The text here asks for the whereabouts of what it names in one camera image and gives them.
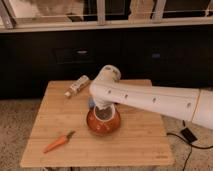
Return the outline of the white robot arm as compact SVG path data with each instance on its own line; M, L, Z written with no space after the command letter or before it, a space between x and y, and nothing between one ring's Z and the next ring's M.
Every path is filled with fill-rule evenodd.
M117 67L105 65L91 82L89 92L99 109L120 103L213 130L213 91L130 85L120 83L120 79Z

